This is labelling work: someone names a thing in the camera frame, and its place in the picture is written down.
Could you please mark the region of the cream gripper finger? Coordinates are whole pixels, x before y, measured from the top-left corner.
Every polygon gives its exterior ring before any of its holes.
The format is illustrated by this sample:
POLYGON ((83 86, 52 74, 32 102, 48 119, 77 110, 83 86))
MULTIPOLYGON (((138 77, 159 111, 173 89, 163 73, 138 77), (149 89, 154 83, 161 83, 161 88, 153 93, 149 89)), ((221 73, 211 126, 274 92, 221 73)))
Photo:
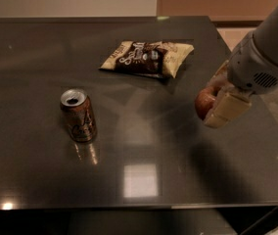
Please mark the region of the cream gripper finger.
POLYGON ((234 86, 223 87, 204 119, 205 126, 219 128, 244 114, 252 106, 251 95, 234 86))
POLYGON ((228 84, 227 78, 228 61, 225 61, 215 72, 208 82, 208 87, 222 88, 228 84))

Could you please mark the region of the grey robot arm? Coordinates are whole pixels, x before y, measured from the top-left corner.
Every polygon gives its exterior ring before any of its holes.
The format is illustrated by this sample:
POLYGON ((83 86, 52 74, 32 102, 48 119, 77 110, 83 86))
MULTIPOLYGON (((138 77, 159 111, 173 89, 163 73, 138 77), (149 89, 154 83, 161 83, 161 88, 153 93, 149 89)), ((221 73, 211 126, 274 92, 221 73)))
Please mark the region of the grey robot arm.
POLYGON ((208 82, 217 88, 204 124, 218 128, 246 112, 251 96, 278 88, 278 6, 233 49, 208 82))

